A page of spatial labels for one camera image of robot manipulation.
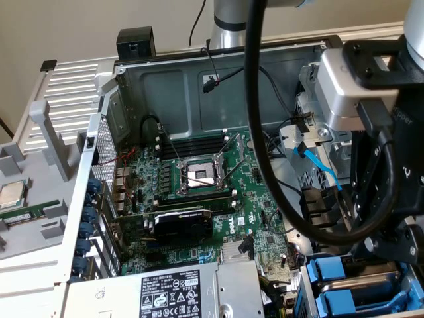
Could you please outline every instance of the power supply label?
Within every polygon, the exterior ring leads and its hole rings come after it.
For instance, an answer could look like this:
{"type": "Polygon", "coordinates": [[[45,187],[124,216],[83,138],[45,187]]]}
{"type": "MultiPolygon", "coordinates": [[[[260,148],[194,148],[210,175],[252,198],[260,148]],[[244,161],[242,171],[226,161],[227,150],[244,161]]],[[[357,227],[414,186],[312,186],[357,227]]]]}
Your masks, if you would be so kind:
{"type": "Polygon", "coordinates": [[[200,271],[141,280],[140,318],[200,318],[200,271]]]}

